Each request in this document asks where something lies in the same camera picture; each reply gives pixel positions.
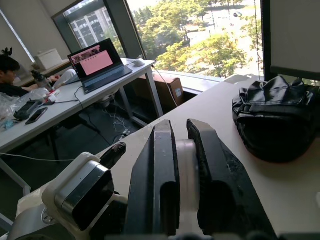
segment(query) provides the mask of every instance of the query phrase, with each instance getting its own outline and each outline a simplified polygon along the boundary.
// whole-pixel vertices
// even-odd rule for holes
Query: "white box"
[[[34,57],[41,70],[45,71],[61,64],[63,61],[56,49],[52,49]]]

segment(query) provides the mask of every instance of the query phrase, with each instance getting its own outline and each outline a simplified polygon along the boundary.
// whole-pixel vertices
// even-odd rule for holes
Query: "smartphone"
[[[38,121],[38,119],[43,115],[45,114],[45,112],[48,110],[47,107],[45,108],[41,108],[39,109],[38,111],[35,112],[35,114],[32,115],[32,117],[30,117],[30,119],[25,123],[25,125],[28,125],[28,124],[33,124],[35,123],[36,121]]]

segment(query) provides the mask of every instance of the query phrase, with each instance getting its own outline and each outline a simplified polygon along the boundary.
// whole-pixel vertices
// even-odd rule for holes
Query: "pink screen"
[[[100,52],[99,45],[73,56],[72,60],[81,64],[87,76],[114,64],[106,50]]]

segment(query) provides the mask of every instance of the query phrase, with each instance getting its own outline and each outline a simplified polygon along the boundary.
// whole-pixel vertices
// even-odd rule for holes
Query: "brown box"
[[[182,88],[180,78],[173,77],[173,76],[165,76],[165,75],[163,75],[162,77],[168,84],[176,104],[178,106],[182,105],[184,103],[184,90]],[[156,89],[158,91],[161,105],[163,108],[167,107],[170,109],[175,109],[176,105],[162,77],[158,73],[153,74],[153,79],[155,82]],[[145,75],[133,81],[133,89],[135,94],[138,97],[141,97],[147,100],[152,100]]]

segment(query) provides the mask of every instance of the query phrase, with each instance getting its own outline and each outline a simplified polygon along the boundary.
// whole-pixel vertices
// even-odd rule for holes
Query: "laptop screen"
[[[110,39],[73,53],[68,58],[82,81],[122,65],[120,56]]]

